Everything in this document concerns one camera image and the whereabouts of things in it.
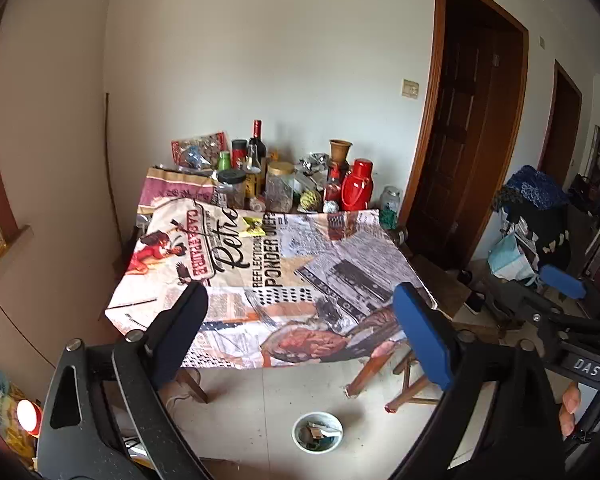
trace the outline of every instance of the door frame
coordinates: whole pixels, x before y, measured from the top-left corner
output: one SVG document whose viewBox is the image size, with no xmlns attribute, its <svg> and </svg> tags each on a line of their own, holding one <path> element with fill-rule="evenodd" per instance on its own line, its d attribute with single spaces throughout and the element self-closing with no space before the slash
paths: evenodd
<svg viewBox="0 0 600 480">
<path fill-rule="evenodd" d="M 554 122 L 555 93 L 558 89 L 558 74 L 560 74 L 563 78 L 565 78 L 567 80 L 567 83 L 569 83 L 569 86 L 571 88 L 573 88 L 576 91 L 576 93 L 578 94 L 578 96 L 580 97 L 580 104 L 578 105 L 578 127 L 580 127 L 580 115 L 582 113 L 582 92 L 580 91 L 580 89 L 578 88 L 576 83 L 574 83 L 573 79 L 571 79 L 571 76 L 569 76 L 569 74 L 567 74 L 567 71 L 562 67 L 562 65 L 556 59 L 554 61 L 554 90 L 551 95 L 551 109 L 549 111 L 549 121 L 546 125 L 546 131 L 544 133 L 544 142 L 542 143 L 542 151 L 540 152 L 540 158 L 538 158 L 538 165 L 536 166 L 536 170 L 538 170 L 538 171 L 540 170 L 540 166 L 542 166 L 542 161 L 544 160 L 544 155 L 546 154 L 546 146 L 549 143 L 549 134 L 551 133 L 551 126 Z"/>
<path fill-rule="evenodd" d="M 522 73 L 520 79 L 520 91 L 518 93 L 518 102 L 516 104 L 516 114 L 512 124 L 512 131 L 509 135 L 509 143 L 506 147 L 506 158 L 502 169 L 500 170 L 499 177 L 493 186 L 493 193 L 500 189 L 504 183 L 504 177 L 506 176 L 509 164 L 511 162 L 511 155 L 513 154 L 513 148 L 516 145 L 516 139 L 518 138 L 518 129 L 520 127 L 520 119 L 522 117 L 522 108 L 525 102 L 525 91 L 526 91 L 526 72 L 528 66 L 528 30 L 522 25 L 516 18 L 509 14 L 499 4 L 493 0 L 480 0 L 482 3 L 491 7 L 501 17 L 507 20 L 513 27 L 515 27 L 522 34 L 523 47 L 522 47 Z M 429 84 L 427 85 L 427 94 L 424 103 L 424 111 L 422 115 L 422 123 L 420 125 L 420 135 L 418 136 L 418 143 L 416 145 L 416 152 L 413 159 L 413 165 L 411 167 L 411 173 L 407 188 L 404 192 L 404 200 L 402 201 L 402 207 L 400 208 L 399 223 L 400 225 L 406 225 L 411 209 L 413 208 L 413 201 L 420 184 L 420 178 L 422 177 L 422 169 L 424 167 L 425 158 L 427 155 L 427 148 L 429 147 L 429 140 L 431 136 L 431 129 L 433 127 L 434 118 L 436 114 L 436 105 L 438 104 L 438 91 L 440 90 L 440 77 L 442 74 L 442 55 L 445 44 L 445 24 L 446 24 L 446 0 L 435 0 L 435 10 L 433 18 L 433 41 L 431 48 L 431 64 L 429 67 Z M 480 228 L 478 229 L 479 236 L 475 237 L 472 247 L 470 249 L 470 256 L 475 251 L 482 233 L 484 232 L 487 222 L 491 217 L 491 210 L 489 208 L 484 212 L 484 219 L 481 222 Z"/>
</svg>

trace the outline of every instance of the wooden door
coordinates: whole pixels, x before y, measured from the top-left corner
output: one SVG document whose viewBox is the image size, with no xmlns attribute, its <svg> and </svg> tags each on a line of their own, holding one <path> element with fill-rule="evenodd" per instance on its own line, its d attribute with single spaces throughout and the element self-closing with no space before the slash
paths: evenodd
<svg viewBox="0 0 600 480">
<path fill-rule="evenodd" d="M 556 61 L 552 110 L 538 170 L 552 177 L 558 186 L 564 185 L 569 173 L 581 106 L 580 90 Z"/>
<path fill-rule="evenodd" d="M 489 102 L 495 33 L 469 27 L 445 31 L 440 90 L 427 155 L 409 220 L 414 236 L 441 249 L 456 227 L 476 160 Z"/>
</svg>

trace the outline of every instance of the light switch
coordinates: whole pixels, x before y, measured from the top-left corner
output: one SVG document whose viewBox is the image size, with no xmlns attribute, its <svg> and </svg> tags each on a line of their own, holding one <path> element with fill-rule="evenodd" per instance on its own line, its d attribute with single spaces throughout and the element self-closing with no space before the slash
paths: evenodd
<svg viewBox="0 0 600 480">
<path fill-rule="evenodd" d="M 410 97 L 412 99 L 418 98 L 418 92 L 420 91 L 420 85 L 415 81 L 402 80 L 402 96 Z"/>
</svg>

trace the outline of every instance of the pile of clothes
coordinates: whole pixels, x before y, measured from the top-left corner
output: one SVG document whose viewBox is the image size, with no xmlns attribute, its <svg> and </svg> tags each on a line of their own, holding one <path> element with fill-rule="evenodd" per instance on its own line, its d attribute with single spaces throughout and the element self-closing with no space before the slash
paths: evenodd
<svg viewBox="0 0 600 480">
<path fill-rule="evenodd" d="M 551 264 L 565 270 L 571 259 L 567 227 L 568 195 L 554 180 L 523 166 L 493 199 L 503 215 L 503 236 L 514 235 L 534 270 Z"/>
</svg>

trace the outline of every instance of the doorway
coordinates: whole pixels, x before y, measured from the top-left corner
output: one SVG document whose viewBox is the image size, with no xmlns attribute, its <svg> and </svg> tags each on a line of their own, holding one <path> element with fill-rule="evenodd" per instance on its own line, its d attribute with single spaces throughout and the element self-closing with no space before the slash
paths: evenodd
<svg viewBox="0 0 600 480">
<path fill-rule="evenodd" d="M 551 100 L 549 123 L 544 136 L 544 147 L 538 171 L 552 177 L 558 186 L 563 186 L 571 167 L 571 157 L 578 135 L 582 92 L 573 80 L 555 62 L 554 94 Z"/>
<path fill-rule="evenodd" d="M 429 88 L 400 212 L 410 248 L 443 268 L 471 258 L 520 124 L 528 32 L 493 0 L 436 0 Z"/>
</svg>

